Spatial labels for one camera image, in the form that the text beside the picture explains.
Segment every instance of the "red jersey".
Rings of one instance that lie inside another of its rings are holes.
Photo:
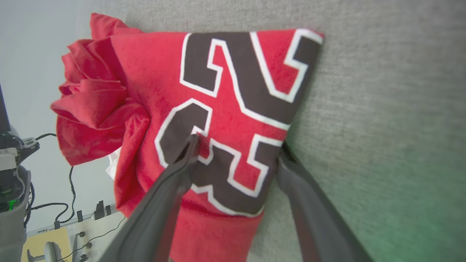
[[[90,25],[92,40],[62,58],[66,82],[52,104],[63,155],[77,165],[119,150],[116,207],[130,216],[186,137],[200,134],[171,258],[245,261],[322,35],[143,33],[100,14]]]

